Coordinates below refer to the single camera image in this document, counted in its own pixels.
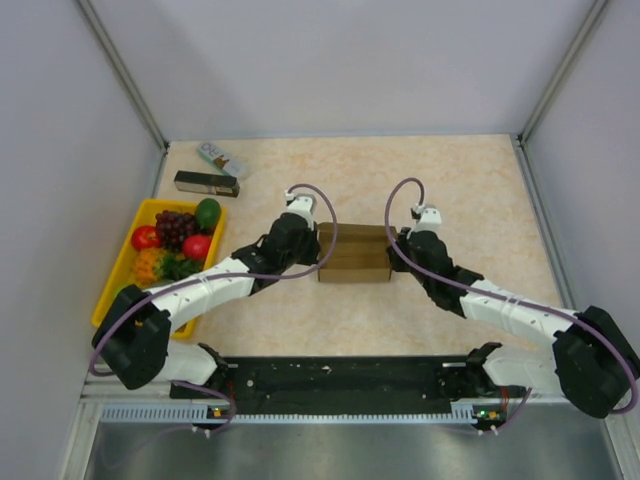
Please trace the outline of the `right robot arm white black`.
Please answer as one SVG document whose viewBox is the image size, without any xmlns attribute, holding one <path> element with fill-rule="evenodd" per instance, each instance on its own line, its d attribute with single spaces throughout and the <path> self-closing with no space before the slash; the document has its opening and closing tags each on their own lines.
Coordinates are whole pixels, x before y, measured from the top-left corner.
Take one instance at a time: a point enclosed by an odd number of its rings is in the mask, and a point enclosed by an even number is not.
<svg viewBox="0 0 640 480">
<path fill-rule="evenodd" d="M 457 266 L 432 231 L 404 228 L 389 237 L 393 270 L 408 272 L 442 310 L 489 325 L 537 345 L 494 345 L 469 356 L 469 388 L 487 396 L 519 386 L 563 396 L 598 419 L 632 411 L 639 402 L 639 356 L 606 310 L 555 308 L 504 290 Z"/>
</svg>

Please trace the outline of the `brown cardboard paper box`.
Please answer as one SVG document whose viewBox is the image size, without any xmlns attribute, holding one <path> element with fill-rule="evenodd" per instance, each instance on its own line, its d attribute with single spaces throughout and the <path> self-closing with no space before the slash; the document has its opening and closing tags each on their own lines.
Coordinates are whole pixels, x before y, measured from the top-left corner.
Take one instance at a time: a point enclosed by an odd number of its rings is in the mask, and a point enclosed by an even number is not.
<svg viewBox="0 0 640 480">
<path fill-rule="evenodd" d="M 389 246 L 384 226 L 339 223 L 336 244 L 329 260 L 318 270 L 318 281 L 326 284 L 389 282 L 392 276 Z"/>
</svg>

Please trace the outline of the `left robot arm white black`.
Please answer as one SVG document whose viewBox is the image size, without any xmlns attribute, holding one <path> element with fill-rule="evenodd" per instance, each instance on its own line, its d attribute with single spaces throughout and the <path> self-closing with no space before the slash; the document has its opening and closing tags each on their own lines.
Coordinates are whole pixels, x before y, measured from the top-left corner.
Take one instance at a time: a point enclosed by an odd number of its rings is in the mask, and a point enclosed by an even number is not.
<svg viewBox="0 0 640 480">
<path fill-rule="evenodd" d="M 135 285 L 115 297 L 92 339 L 100 357 L 129 390 L 154 380 L 188 382 L 205 396 L 226 387 L 222 357 L 206 345 L 171 340 L 188 321 L 278 282 L 296 264 L 313 265 L 319 253 L 311 213 L 287 211 L 258 241 L 214 267 L 163 287 Z"/>
</svg>

